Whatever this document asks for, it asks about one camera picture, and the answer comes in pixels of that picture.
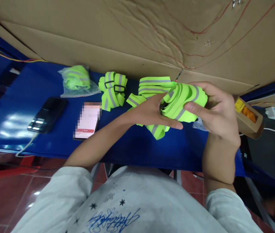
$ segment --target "blue table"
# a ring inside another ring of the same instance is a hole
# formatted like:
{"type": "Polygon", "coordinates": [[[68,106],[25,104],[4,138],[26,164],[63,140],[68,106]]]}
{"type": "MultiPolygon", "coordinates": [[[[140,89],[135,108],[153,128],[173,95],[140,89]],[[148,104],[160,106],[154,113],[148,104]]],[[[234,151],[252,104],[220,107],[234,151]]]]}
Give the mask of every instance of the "blue table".
{"type": "MultiPolygon", "coordinates": [[[[0,99],[0,151],[20,151],[33,133],[27,126],[48,97],[63,93],[62,77],[57,72],[64,66],[52,63],[29,63],[0,99]]],[[[91,72],[98,83],[100,73],[91,72]]],[[[128,80],[126,97],[137,94],[138,81],[128,80]]],[[[100,102],[101,94],[68,98],[68,104],[48,134],[39,134],[25,154],[67,158],[81,141],[73,140],[73,131],[84,102],[100,102]]],[[[102,128],[131,106],[103,111],[98,128],[102,128]]],[[[202,171],[201,159],[207,132],[184,123],[183,130],[170,129],[156,141],[146,127],[133,126],[107,152],[101,162],[140,165],[167,169],[202,171]]],[[[236,175],[245,176],[240,151],[236,155],[236,175]]]]}

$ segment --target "person's right hand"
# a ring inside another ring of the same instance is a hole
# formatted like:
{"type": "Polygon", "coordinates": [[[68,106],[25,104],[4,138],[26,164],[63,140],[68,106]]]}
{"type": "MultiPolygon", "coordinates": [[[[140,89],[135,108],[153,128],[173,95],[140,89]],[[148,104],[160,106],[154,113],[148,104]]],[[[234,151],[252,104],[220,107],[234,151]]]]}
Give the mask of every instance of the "person's right hand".
{"type": "Polygon", "coordinates": [[[209,98],[205,108],[194,102],[188,102],[184,106],[185,110],[200,117],[209,132],[239,147],[240,136],[232,95],[209,82],[189,84],[201,87],[209,98]]]}

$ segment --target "hand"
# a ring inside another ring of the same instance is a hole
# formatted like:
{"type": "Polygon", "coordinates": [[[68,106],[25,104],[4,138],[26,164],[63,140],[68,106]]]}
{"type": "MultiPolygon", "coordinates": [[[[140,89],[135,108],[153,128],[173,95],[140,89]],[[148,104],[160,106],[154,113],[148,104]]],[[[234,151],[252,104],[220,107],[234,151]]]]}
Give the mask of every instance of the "hand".
{"type": "Polygon", "coordinates": [[[166,93],[156,94],[123,114],[130,124],[165,125],[175,129],[182,129],[183,124],[177,120],[167,118],[160,114],[160,104],[166,93]]]}
{"type": "Polygon", "coordinates": [[[201,87],[209,98],[205,108],[194,102],[186,103],[184,108],[200,117],[204,127],[212,134],[239,147],[241,142],[235,114],[235,101],[232,95],[209,82],[189,84],[201,87]]]}

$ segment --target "smartphone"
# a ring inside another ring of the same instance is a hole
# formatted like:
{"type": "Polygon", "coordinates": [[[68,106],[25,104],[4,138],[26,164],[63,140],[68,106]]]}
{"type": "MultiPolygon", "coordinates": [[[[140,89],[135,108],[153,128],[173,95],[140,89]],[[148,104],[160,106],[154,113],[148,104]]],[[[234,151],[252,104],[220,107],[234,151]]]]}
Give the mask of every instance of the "smartphone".
{"type": "Polygon", "coordinates": [[[43,104],[37,115],[28,125],[27,130],[38,133],[49,133],[56,119],[61,115],[67,104],[67,100],[58,97],[50,97],[43,104]]]}
{"type": "Polygon", "coordinates": [[[100,102],[85,102],[73,132],[73,138],[84,140],[93,135],[97,130],[101,113],[102,104],[100,102]]]}

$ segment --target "star print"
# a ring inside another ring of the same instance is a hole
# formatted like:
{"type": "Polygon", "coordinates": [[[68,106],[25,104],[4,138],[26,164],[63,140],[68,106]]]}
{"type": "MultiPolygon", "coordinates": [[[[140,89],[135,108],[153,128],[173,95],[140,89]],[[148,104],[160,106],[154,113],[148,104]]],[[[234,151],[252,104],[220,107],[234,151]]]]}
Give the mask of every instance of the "star print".
{"type": "Polygon", "coordinates": [[[125,204],[125,202],[124,202],[124,200],[123,200],[123,199],[121,199],[121,201],[120,201],[120,205],[122,205],[122,206],[123,206],[123,204],[125,204]]]}
{"type": "Polygon", "coordinates": [[[74,223],[74,224],[77,224],[77,225],[78,225],[78,221],[79,221],[79,219],[78,219],[78,218],[76,218],[76,221],[75,221],[75,223],[74,223]]]}
{"type": "Polygon", "coordinates": [[[92,203],[91,205],[90,205],[90,207],[91,207],[91,209],[95,209],[95,207],[97,207],[97,205],[94,203],[92,203]]]}

